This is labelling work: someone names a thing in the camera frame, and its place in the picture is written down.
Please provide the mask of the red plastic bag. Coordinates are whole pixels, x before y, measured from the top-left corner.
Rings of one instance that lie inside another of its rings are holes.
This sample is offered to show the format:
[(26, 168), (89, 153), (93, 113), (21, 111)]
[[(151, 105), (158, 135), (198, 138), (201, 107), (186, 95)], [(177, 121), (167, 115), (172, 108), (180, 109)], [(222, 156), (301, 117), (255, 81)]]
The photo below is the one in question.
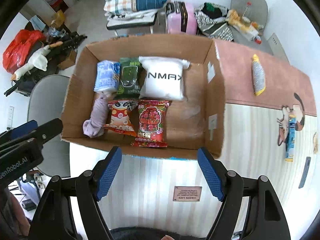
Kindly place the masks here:
[(3, 68), (13, 74), (25, 64), (26, 58), (37, 41), (45, 41), (45, 35), (39, 30), (21, 29), (3, 53)]

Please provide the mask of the white goose plush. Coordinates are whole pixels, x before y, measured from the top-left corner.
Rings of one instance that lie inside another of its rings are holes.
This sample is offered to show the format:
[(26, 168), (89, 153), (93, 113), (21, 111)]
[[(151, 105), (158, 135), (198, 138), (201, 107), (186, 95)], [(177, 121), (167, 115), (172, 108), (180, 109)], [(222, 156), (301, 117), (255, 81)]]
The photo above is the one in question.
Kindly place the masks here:
[(14, 72), (14, 74), (12, 74), (10, 80), (11, 81), (18, 81), (26, 72), (32, 70), (33, 68), (37, 68), (39, 70), (46, 71), (47, 64), (48, 64), (48, 60), (47, 60), (46, 56), (51, 52), (52, 49), (59, 47), (62, 44), (63, 44), (62, 41), (58, 41), (56, 43), (46, 45), (46, 46), (38, 49), (37, 51), (35, 51), (31, 55), (31, 57), (29, 58), (27, 63), (25, 65), (23, 65), (22, 67), (18, 68), (18, 70), (16, 70)]

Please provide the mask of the small brown cardboard box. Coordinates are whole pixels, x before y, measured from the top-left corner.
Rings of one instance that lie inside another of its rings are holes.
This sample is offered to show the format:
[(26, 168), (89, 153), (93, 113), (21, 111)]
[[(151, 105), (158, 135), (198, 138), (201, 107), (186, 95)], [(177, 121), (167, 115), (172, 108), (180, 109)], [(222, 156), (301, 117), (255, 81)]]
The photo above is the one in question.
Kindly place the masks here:
[(76, 56), (77, 56), (77, 51), (71, 50), (68, 56), (57, 65), (59, 70), (65, 70), (69, 67), (74, 66), (76, 62)]

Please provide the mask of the grey pen on table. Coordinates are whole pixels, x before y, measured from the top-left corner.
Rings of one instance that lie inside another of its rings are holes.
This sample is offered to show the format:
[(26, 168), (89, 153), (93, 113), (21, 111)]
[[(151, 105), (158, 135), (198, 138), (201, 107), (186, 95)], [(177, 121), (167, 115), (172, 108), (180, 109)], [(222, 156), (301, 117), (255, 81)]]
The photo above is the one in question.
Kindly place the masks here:
[(303, 173), (302, 173), (302, 177), (301, 177), (301, 180), (300, 180), (300, 184), (299, 184), (299, 186), (298, 186), (299, 189), (303, 188), (304, 185), (305, 185), (306, 178), (307, 178), (307, 176), (308, 176), (308, 171), (309, 171), (310, 163), (311, 163), (311, 157), (306, 157), (305, 165), (304, 165), (304, 170), (303, 170)]

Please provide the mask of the blue long snack packet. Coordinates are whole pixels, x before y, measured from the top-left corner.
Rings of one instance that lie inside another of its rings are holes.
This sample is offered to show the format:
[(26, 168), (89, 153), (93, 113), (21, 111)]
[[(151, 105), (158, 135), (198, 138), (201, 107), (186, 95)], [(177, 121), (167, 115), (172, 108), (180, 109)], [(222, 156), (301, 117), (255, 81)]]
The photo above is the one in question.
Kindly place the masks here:
[(293, 162), (293, 156), (295, 152), (295, 126), (296, 126), (296, 116), (289, 115), (289, 128), (287, 134), (287, 142), (286, 142), (286, 153), (285, 153), (285, 161)]

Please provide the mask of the yellow crumpled bag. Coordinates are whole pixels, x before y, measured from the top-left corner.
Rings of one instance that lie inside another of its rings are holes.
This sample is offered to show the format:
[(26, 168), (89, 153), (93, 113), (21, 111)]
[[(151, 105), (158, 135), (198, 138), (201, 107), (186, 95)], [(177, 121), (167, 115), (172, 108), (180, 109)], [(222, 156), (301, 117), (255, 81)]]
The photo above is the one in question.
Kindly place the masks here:
[(254, 41), (257, 44), (262, 43), (259, 31), (264, 29), (263, 25), (252, 22), (246, 16), (239, 16), (234, 9), (228, 11), (226, 21), (248, 41)]

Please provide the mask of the pink striped table mat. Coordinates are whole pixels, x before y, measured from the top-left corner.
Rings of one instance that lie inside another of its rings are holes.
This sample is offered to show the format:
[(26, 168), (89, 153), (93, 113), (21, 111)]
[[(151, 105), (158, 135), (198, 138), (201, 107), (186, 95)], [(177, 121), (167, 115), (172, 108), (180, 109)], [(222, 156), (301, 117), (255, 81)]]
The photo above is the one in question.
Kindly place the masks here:
[[(309, 77), (266, 53), (258, 53), (266, 90), (253, 93), (251, 62), (256, 50), (216, 40), (225, 82), (223, 146), (217, 158), (243, 177), (265, 175), (283, 207), (292, 239), (300, 239), (319, 212), (319, 111)], [(293, 162), (285, 161), (289, 115), (296, 116)], [(91, 168), (99, 149), (79, 145), (71, 167)], [(125, 154), (100, 207), (112, 229), (143, 226), (204, 237), (220, 207), (195, 159)], [(306, 157), (308, 176), (299, 189)]]

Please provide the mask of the orange panda snack bag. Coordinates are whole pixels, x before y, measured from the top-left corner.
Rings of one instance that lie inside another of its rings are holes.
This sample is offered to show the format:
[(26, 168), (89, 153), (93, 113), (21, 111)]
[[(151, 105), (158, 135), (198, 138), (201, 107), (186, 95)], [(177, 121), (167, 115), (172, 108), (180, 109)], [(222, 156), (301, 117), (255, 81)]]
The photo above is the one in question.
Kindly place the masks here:
[(136, 100), (112, 100), (108, 102), (108, 108), (111, 113), (110, 122), (103, 126), (104, 129), (116, 133), (136, 137), (137, 133), (130, 120), (129, 114), (137, 107)]

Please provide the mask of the grey chair with clutter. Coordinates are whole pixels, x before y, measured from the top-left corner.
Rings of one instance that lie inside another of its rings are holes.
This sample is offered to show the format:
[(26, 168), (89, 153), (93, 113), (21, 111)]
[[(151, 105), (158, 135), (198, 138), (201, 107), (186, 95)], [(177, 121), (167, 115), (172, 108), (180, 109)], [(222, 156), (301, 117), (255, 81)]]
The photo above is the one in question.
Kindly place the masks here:
[[(261, 24), (264, 27), (266, 27), (268, 17), (268, 6), (265, 0), (231, 0), (231, 9), (236, 10), (239, 16), (242, 16), (246, 8), (247, 2), (251, 2), (252, 5), (247, 10), (245, 16), (249, 18), (252, 22), (257, 22), (258, 24)], [(229, 27), (233, 32), (235, 43), (242, 44), (250, 48), (273, 55), (272, 49), (268, 44), (267, 39), (263, 37), (264, 29), (259, 31), (262, 43), (257, 44), (254, 41), (248, 41), (233, 27)]]

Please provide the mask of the red snack bag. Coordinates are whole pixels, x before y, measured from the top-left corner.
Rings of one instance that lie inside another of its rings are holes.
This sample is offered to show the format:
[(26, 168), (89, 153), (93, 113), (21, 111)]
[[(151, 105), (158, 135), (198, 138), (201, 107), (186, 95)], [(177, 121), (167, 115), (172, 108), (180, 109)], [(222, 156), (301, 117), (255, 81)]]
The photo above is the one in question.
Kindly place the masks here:
[(139, 100), (138, 133), (131, 142), (133, 147), (166, 148), (164, 123), (169, 100)]

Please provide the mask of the black white patterned bag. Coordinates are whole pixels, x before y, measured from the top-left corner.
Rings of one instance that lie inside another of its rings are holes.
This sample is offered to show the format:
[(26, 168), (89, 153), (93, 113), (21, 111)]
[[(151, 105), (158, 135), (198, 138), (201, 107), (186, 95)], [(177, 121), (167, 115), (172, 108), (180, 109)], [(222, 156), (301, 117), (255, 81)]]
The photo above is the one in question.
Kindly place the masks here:
[(215, 3), (203, 3), (194, 10), (197, 20), (198, 33), (208, 38), (218, 40), (234, 41), (227, 15), (229, 9)]

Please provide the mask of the grey round chair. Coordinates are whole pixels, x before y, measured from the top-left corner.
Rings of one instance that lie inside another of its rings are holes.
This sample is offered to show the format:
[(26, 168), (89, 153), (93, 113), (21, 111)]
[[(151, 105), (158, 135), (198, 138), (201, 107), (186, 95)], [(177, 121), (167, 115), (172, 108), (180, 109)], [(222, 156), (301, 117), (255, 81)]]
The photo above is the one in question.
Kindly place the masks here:
[[(33, 88), (27, 120), (35, 120), (40, 126), (60, 118), (69, 78), (62, 75), (50, 75), (42, 78)], [(69, 143), (62, 141), (57, 135), (45, 143), (42, 149), (43, 162), (38, 165), (39, 170), (52, 177), (59, 175), (62, 178), (71, 176), (69, 163)]]

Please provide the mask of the blue tissue pack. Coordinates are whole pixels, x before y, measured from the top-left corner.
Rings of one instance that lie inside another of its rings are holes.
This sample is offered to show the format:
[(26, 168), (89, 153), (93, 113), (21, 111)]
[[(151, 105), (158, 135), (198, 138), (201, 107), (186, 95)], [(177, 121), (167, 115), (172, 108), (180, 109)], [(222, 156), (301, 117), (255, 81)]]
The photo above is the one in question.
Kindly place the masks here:
[(100, 61), (97, 63), (97, 75), (94, 92), (112, 94), (118, 90), (120, 79), (120, 63), (114, 61)]

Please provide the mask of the purple cloth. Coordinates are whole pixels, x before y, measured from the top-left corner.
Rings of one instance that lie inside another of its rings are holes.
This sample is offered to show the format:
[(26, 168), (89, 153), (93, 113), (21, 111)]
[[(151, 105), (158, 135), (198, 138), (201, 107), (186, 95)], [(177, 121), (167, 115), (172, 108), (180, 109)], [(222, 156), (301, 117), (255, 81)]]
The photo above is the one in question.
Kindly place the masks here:
[(104, 134), (104, 125), (109, 111), (108, 102), (112, 101), (115, 95), (115, 93), (98, 94), (93, 103), (90, 118), (82, 125), (84, 135), (89, 138), (97, 138)]

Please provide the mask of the white folding chair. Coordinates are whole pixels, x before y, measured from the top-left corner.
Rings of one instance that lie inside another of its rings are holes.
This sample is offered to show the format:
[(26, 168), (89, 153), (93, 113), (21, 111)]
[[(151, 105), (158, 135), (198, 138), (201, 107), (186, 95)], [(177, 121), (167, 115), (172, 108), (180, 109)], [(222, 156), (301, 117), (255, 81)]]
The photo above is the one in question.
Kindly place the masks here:
[(158, 10), (143, 10), (131, 12), (123, 15), (111, 15), (107, 19), (106, 29), (114, 31), (116, 37), (119, 37), (118, 30), (130, 28), (149, 27), (150, 33), (154, 33), (153, 26), (158, 18)]

